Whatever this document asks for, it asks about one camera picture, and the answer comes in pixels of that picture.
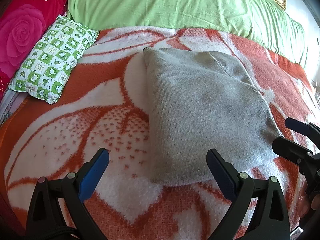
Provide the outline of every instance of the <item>human hand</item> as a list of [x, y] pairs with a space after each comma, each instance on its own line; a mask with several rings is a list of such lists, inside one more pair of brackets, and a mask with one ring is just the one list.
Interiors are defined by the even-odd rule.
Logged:
[[298, 207], [298, 215], [301, 218], [303, 218], [309, 212], [310, 208], [312, 208], [313, 210], [317, 210], [320, 206], [320, 195], [315, 196], [312, 200], [312, 203], [310, 204], [310, 200], [306, 195], [307, 187], [308, 185], [305, 182], [301, 190], [302, 200]]

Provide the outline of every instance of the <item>green and white patterned pillow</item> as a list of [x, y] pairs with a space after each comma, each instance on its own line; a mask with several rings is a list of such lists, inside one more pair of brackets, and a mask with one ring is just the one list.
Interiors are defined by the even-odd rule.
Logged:
[[9, 89], [56, 103], [71, 70], [98, 34], [99, 31], [59, 15], [22, 63]]

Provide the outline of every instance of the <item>fleece blanket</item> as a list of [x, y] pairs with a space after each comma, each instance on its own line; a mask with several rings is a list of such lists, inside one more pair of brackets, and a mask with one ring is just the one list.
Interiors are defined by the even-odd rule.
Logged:
[[[85, 203], [108, 239], [201, 239], [216, 228], [230, 202], [214, 180], [179, 187], [150, 182], [147, 47], [220, 51], [237, 57], [269, 105], [280, 131], [313, 149], [288, 130], [288, 116], [319, 120], [313, 89], [298, 64], [258, 44], [207, 29], [130, 27], [101, 31], [74, 68], [60, 100], [49, 105], [27, 97], [0, 127], [0, 192], [23, 225], [40, 176], [64, 177], [89, 161], [100, 147], [110, 163]], [[302, 176], [280, 157], [247, 170], [253, 178], [276, 176], [286, 199], [291, 228], [298, 222]], [[71, 219], [62, 203], [66, 221]], [[248, 226], [255, 202], [239, 228]]]
[[143, 50], [147, 65], [151, 181], [180, 186], [212, 178], [215, 148], [237, 171], [277, 157], [281, 135], [241, 61], [219, 51]]

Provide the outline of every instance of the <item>gray knit fabric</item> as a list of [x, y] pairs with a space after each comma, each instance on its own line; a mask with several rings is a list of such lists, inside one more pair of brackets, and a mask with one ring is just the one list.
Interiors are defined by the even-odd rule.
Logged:
[[206, 153], [244, 171], [273, 159], [280, 131], [242, 65], [221, 52], [145, 48], [152, 181], [178, 186], [212, 179]]

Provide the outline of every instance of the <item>bed sheet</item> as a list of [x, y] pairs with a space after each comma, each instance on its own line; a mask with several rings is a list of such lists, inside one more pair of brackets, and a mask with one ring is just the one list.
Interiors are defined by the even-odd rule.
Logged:
[[[288, 116], [318, 124], [319, 106], [300, 65], [253, 41], [215, 30], [104, 30], [74, 68], [56, 104], [26, 98], [0, 128], [0, 190], [23, 225], [37, 179], [58, 179], [77, 171], [100, 147], [110, 152], [110, 163], [85, 205], [108, 239], [206, 240], [221, 221], [230, 202], [214, 180], [180, 187], [149, 180], [154, 158], [142, 53], [147, 46], [237, 57], [281, 132], [314, 150], [310, 141], [284, 126]], [[246, 172], [253, 178], [279, 179], [293, 229], [303, 184], [297, 167], [279, 157]], [[255, 203], [237, 236], [245, 232]], [[62, 211], [71, 225], [65, 205]]]
[[68, 0], [68, 17], [89, 28], [150, 25], [232, 33], [305, 67], [302, 26], [272, 0]]

